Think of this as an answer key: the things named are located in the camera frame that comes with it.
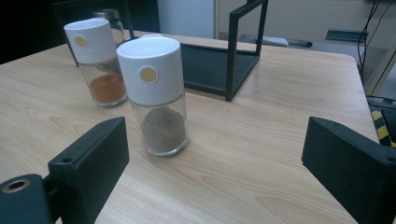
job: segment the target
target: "gold circle on lid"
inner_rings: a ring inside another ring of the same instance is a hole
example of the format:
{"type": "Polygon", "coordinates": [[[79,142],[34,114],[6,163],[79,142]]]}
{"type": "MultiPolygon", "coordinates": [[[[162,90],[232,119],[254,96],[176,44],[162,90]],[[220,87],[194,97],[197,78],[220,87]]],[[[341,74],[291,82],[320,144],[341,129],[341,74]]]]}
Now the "gold circle on lid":
{"type": "Polygon", "coordinates": [[[87,47],[87,41],[85,40],[84,36],[82,36],[82,35],[76,35],[75,42],[80,47],[83,47],[83,48],[87,47]]]}
{"type": "Polygon", "coordinates": [[[151,83],[157,80],[157,72],[150,67],[145,67],[140,70],[140,78],[142,78],[143,81],[151,83]]]}

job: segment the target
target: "metal lid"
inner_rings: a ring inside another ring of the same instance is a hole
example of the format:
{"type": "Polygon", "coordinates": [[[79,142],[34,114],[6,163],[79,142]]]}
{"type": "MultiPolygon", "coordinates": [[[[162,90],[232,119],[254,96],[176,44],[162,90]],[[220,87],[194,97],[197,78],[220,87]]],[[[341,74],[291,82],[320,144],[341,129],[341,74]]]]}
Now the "metal lid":
{"type": "Polygon", "coordinates": [[[119,11],[114,8],[99,9],[92,12],[95,18],[105,18],[109,21],[119,19],[119,11]]]}

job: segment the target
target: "wire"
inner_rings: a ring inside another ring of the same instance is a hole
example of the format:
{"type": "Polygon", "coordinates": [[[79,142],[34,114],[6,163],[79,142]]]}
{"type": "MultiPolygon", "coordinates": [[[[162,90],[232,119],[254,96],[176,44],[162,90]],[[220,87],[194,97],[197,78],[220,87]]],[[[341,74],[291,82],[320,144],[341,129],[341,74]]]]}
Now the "wire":
{"type": "Polygon", "coordinates": [[[373,37],[374,37],[376,31],[378,30],[378,27],[379,27],[379,24],[381,23],[382,18],[384,17],[385,13],[387,13],[387,11],[388,11],[388,9],[390,8],[390,6],[391,6],[393,3],[395,3],[395,1],[396,1],[396,0],[392,0],[392,1],[388,4],[387,8],[385,9],[385,11],[382,13],[381,17],[379,18],[378,24],[377,24],[377,26],[375,27],[375,30],[374,30],[372,36],[370,37],[369,42],[367,42],[367,38],[366,38],[367,35],[368,35],[368,33],[367,33],[367,27],[368,27],[368,25],[369,25],[369,23],[370,23],[371,18],[374,16],[374,14],[375,14],[375,12],[376,12],[376,9],[378,8],[379,3],[380,3],[381,1],[378,0],[378,2],[376,2],[376,0],[374,0],[374,2],[373,2],[373,6],[372,6],[372,9],[371,9],[371,11],[370,11],[369,18],[368,18],[368,20],[367,20],[367,22],[366,22],[366,25],[364,26],[363,31],[361,32],[361,36],[360,36],[359,42],[358,42],[359,63],[360,63],[360,65],[361,65],[361,69],[360,69],[361,82],[363,82],[363,79],[364,79],[364,71],[363,71],[363,68],[364,68],[364,63],[365,63],[365,61],[366,61],[366,55],[367,55],[366,52],[367,52],[367,49],[368,49],[368,47],[369,47],[369,45],[370,45],[370,42],[372,41],[372,39],[373,39],[373,37]],[[361,55],[361,46],[360,46],[360,43],[361,43],[361,38],[363,37],[363,35],[365,35],[365,37],[364,37],[364,52],[363,52],[363,54],[361,55]]]}

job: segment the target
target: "table top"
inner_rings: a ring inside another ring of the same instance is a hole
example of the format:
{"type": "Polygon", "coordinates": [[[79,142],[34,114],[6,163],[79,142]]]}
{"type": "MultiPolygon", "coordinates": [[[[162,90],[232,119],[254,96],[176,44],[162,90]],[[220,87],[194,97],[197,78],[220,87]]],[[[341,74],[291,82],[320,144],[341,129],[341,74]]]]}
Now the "table top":
{"type": "Polygon", "coordinates": [[[95,124],[125,117],[131,159],[96,223],[355,223],[301,160],[310,116],[377,142],[352,57],[262,46],[232,102],[186,90],[186,107],[189,143],[160,158],[140,144],[129,102],[93,103],[66,45],[1,64],[0,182],[46,176],[48,162],[95,124]]]}

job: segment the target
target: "wooden table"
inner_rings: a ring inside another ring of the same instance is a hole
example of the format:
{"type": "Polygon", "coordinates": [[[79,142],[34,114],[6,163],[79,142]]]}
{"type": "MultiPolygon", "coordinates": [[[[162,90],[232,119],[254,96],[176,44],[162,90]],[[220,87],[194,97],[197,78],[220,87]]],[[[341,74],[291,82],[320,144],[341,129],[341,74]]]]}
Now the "wooden table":
{"type": "Polygon", "coordinates": [[[0,182],[46,176],[48,161],[91,127],[124,116],[131,159],[97,223],[355,223],[301,161],[310,116],[377,142],[352,57],[263,46],[231,103],[186,92],[190,142],[159,158],[142,148],[128,102],[93,103],[66,45],[2,64],[0,182]]]}

